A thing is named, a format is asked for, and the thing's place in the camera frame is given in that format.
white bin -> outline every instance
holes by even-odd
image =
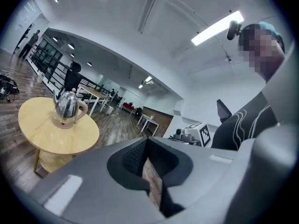
[[[108,105],[108,108],[106,109],[106,115],[110,115],[113,111],[113,107]]]
[[[45,74],[43,74],[43,73],[39,73],[38,74],[38,78],[37,78],[37,82],[38,83],[41,83],[41,82],[43,82],[43,78],[45,77]]]

wooden floor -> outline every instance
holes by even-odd
[[[38,175],[33,173],[35,149],[20,132],[18,111],[28,99],[51,97],[52,94],[45,85],[37,82],[37,75],[27,61],[20,60],[16,55],[10,55],[2,50],[0,50],[0,73],[9,73],[20,89],[19,95],[15,95],[15,97],[10,95],[11,101],[15,98],[12,103],[8,103],[6,99],[0,99],[0,164],[2,172],[12,185],[16,185],[25,192],[30,192],[48,173],[41,166],[38,166]],[[150,135],[146,129],[143,133],[140,132],[141,126],[136,125],[138,120],[129,116],[128,112],[120,111],[115,106],[112,115],[107,116],[104,112],[99,112],[99,109],[100,105],[97,105],[92,115],[100,130],[100,137],[94,148]],[[143,177],[150,182],[150,199],[159,205],[161,180],[149,161],[144,166]]]

kettle lid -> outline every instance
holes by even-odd
[[[76,92],[76,89],[75,89],[75,88],[72,88],[71,91],[66,91],[64,94],[65,94],[68,98],[71,98],[71,99],[78,99],[78,97],[76,96],[75,92]]]

table lower shelf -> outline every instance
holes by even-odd
[[[38,161],[47,172],[53,173],[72,159],[72,155],[56,155],[41,151]]]

silver kettle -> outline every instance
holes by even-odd
[[[71,128],[76,120],[79,120],[87,113],[87,104],[78,99],[75,94],[76,89],[64,92],[57,100],[56,93],[53,90],[53,101],[55,109],[53,111],[52,122],[55,126],[62,129]]]

